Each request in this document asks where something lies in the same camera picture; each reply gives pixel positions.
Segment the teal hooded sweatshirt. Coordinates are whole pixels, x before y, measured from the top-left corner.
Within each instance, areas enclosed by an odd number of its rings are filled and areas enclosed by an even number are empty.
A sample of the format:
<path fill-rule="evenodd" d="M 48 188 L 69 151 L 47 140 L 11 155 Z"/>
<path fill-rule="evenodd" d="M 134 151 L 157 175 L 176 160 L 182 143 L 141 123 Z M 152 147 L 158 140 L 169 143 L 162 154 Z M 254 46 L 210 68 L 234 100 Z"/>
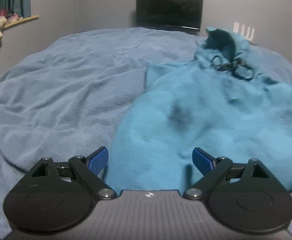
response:
<path fill-rule="evenodd" d="M 191 61 L 147 67 L 145 91 L 110 147 L 105 182 L 115 191 L 184 191 L 201 178 L 191 159 L 196 147 L 237 163 L 257 158 L 292 191 L 292 85 L 262 73 L 242 36 L 207 33 Z M 254 78 L 215 70 L 215 55 L 244 59 Z"/>

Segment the wooden window sill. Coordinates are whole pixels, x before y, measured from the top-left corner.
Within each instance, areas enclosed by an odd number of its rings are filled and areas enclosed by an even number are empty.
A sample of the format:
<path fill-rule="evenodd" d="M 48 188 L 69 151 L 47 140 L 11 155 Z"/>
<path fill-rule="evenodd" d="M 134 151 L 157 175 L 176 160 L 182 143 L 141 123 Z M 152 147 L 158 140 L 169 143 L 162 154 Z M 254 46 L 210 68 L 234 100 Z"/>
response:
<path fill-rule="evenodd" d="M 29 21 L 33 21 L 33 20 L 38 20 L 39 19 L 39 15 L 34 15 L 34 16 L 31 16 L 31 17 L 26 17 L 26 18 L 18 18 L 18 19 L 14 19 L 14 20 L 11 20 L 9 22 L 7 22 L 4 26 L 3 26 L 3 29 L 8 29 L 8 28 L 11 28 L 15 25 L 19 25 L 19 24 L 22 24 L 22 23 L 26 23 L 26 22 L 29 22 Z"/>

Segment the white wifi router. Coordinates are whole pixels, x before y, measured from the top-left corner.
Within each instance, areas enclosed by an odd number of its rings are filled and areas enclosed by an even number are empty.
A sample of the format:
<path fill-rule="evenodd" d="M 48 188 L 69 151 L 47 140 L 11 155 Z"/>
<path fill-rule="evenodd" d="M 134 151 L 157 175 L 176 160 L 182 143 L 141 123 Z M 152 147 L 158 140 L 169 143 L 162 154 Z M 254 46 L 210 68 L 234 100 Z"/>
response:
<path fill-rule="evenodd" d="M 254 43 L 255 28 L 234 22 L 233 33 L 240 34 L 251 44 Z"/>

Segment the light blue fleece blanket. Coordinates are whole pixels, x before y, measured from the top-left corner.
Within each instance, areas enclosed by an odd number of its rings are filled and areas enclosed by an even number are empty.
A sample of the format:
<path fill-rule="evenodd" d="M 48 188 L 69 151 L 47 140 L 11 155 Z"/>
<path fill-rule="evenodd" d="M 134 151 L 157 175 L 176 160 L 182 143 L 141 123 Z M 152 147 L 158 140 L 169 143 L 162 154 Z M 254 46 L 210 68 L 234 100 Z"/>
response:
<path fill-rule="evenodd" d="M 0 76 L 0 238 L 6 194 L 42 157 L 66 161 L 109 150 L 146 88 L 151 64 L 187 63 L 207 38 L 144 28 L 68 35 Z M 250 45 L 259 70 L 292 85 L 280 54 Z"/>

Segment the black monitor screen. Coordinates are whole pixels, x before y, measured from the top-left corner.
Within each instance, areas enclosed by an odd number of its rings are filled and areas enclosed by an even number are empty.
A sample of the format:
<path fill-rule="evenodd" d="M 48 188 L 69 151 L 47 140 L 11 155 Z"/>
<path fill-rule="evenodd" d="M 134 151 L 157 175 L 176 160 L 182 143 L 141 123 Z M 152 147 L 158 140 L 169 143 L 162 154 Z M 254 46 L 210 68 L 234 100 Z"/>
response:
<path fill-rule="evenodd" d="M 136 0 L 136 25 L 201 29 L 203 0 Z"/>

